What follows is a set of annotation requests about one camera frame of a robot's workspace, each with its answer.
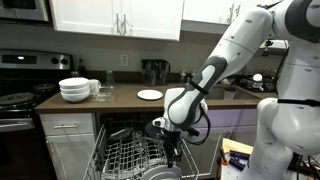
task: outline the wall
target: wall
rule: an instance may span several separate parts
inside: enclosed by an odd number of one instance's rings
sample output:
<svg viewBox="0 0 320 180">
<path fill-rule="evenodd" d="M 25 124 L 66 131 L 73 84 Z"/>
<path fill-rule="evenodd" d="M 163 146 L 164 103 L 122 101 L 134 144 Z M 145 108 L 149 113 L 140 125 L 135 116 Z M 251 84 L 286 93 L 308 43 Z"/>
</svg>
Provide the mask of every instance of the wall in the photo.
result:
<svg viewBox="0 0 320 180">
<path fill-rule="evenodd" d="M 69 53 L 84 60 L 88 70 L 135 71 L 141 59 L 166 59 L 172 72 L 197 69 L 211 53 L 221 35 L 181 32 L 180 42 L 96 36 L 56 32 L 53 27 L 0 24 L 0 48 L 34 49 Z M 129 55 L 129 66 L 120 66 L 120 54 Z M 258 51 L 250 67 L 276 69 L 280 56 L 261 57 Z"/>
</svg>

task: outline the dishwasher rack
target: dishwasher rack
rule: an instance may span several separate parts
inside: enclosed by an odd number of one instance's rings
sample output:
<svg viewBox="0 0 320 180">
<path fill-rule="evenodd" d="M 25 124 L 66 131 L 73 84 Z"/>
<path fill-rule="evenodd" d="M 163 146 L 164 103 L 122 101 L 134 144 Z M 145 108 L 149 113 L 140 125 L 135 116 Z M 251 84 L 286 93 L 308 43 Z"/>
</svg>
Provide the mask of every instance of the dishwasher rack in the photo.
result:
<svg viewBox="0 0 320 180">
<path fill-rule="evenodd" d="M 107 131 L 101 127 L 93 152 L 90 156 L 83 180 L 140 180 L 145 172 L 165 165 L 166 155 L 163 142 L 143 137 L 144 150 L 137 151 L 132 138 L 109 143 Z M 198 179 L 199 170 L 183 140 L 180 179 Z"/>
</svg>

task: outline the white cup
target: white cup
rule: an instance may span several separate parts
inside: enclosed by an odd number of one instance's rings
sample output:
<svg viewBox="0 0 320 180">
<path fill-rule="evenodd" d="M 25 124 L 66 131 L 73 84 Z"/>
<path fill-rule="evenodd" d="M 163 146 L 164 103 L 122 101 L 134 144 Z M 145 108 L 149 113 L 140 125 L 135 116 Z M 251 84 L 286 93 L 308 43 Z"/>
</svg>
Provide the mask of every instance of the white cup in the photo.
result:
<svg viewBox="0 0 320 180">
<path fill-rule="evenodd" d="M 101 83 L 97 79 L 90 79 L 89 80 L 90 92 L 91 94 L 98 94 L 99 89 L 101 88 Z"/>
</svg>

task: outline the drawer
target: drawer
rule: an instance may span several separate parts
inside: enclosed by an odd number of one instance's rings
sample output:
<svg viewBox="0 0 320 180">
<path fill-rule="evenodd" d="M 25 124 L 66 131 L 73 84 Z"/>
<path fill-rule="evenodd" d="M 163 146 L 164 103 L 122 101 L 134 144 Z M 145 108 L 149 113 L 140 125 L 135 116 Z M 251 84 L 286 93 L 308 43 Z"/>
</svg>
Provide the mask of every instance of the drawer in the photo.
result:
<svg viewBox="0 0 320 180">
<path fill-rule="evenodd" d="M 46 136 L 63 134 L 92 134 L 93 114 L 40 114 Z"/>
</svg>

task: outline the kitchen counter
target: kitchen counter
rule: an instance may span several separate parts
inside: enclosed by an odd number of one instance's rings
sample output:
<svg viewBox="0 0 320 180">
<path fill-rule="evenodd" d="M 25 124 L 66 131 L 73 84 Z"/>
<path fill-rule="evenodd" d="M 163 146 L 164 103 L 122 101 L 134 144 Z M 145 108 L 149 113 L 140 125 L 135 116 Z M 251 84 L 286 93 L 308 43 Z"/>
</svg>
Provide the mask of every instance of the kitchen counter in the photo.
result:
<svg viewBox="0 0 320 180">
<path fill-rule="evenodd" d="M 146 87 L 141 84 L 117 84 L 113 102 L 90 102 L 86 100 L 81 103 L 68 103 L 57 93 L 35 108 L 38 114 L 52 113 L 108 113 L 108 112 L 161 112 L 163 111 L 164 96 L 156 101 L 145 101 L 137 96 L 140 90 L 154 89 L 165 94 L 169 88 L 179 87 L 179 84 L 166 86 Z M 234 86 L 242 91 L 252 94 L 257 99 L 245 100 L 206 100 L 209 109 L 252 109 L 256 108 L 261 99 L 266 97 L 277 97 L 275 93 L 253 93 Z"/>
</svg>

